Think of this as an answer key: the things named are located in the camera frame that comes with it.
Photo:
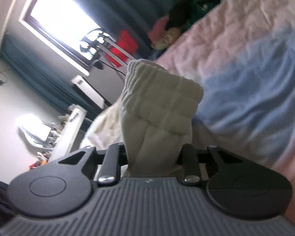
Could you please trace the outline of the pile of clothes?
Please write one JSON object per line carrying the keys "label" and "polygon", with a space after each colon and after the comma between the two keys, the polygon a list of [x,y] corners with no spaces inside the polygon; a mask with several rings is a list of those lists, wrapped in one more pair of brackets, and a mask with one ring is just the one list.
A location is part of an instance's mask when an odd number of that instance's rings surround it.
{"label": "pile of clothes", "polygon": [[167,49],[220,3],[221,0],[180,0],[148,32],[151,47],[155,50]]}

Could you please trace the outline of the dark teal curtain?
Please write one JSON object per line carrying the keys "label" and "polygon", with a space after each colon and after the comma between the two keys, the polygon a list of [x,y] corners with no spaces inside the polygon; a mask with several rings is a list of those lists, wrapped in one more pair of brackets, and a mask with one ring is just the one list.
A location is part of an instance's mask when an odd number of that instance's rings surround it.
{"label": "dark teal curtain", "polygon": [[[161,16],[181,0],[74,0],[108,31],[117,37],[127,30],[138,43],[137,54],[147,58],[151,54],[148,32]],[[91,105],[70,86],[74,76],[71,65],[58,63],[59,56],[46,51],[46,45],[34,42],[34,37],[18,37],[7,33],[2,41],[0,58],[9,65],[37,95],[58,112],[65,112],[75,103],[87,111],[89,120],[101,112]]]}

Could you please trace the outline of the vanity mirror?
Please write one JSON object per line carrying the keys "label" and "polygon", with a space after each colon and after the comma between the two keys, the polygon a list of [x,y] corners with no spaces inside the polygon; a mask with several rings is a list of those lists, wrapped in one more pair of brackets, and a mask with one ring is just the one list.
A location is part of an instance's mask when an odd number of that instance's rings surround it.
{"label": "vanity mirror", "polygon": [[50,126],[44,123],[25,123],[20,126],[20,130],[30,145],[46,150],[53,148],[53,145],[48,140],[52,131]]}

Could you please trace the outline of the bright window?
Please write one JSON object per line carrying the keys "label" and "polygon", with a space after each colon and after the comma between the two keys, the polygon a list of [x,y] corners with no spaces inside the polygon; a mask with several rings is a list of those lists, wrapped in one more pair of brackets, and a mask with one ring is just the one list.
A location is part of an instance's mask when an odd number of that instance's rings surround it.
{"label": "bright window", "polygon": [[86,76],[91,54],[80,42],[100,26],[74,0],[26,0],[19,18],[32,33]]}

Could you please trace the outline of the pink and blue bedspread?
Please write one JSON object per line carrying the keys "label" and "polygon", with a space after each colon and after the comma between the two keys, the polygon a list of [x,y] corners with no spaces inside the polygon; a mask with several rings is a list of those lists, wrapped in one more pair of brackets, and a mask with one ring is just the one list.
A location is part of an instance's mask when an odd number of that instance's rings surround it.
{"label": "pink and blue bedspread", "polygon": [[157,62],[204,88],[193,144],[285,175],[295,224],[295,0],[222,0]]}

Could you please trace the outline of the white dressing table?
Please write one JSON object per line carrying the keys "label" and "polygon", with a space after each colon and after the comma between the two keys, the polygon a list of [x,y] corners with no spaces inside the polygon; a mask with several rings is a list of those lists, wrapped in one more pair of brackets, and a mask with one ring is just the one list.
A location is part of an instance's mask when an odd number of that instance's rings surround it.
{"label": "white dressing table", "polygon": [[49,135],[49,143],[53,145],[51,150],[40,149],[37,152],[37,161],[29,166],[30,170],[38,168],[67,155],[76,140],[80,127],[84,122],[87,111],[79,105],[72,104],[64,116],[59,116],[59,124],[45,123],[38,118],[34,118],[27,123],[44,123],[52,128]]}

